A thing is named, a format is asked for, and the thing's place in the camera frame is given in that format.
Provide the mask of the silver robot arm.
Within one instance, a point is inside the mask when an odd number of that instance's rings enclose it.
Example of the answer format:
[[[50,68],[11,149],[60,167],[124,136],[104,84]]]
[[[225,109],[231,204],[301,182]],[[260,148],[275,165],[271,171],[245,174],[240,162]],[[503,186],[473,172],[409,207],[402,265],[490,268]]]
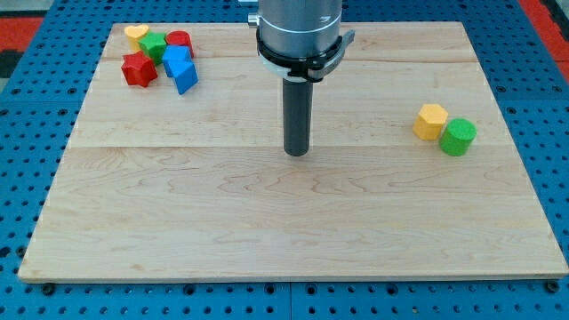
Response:
[[[272,52],[309,58],[328,51],[340,36],[341,0],[258,0],[247,23]]]

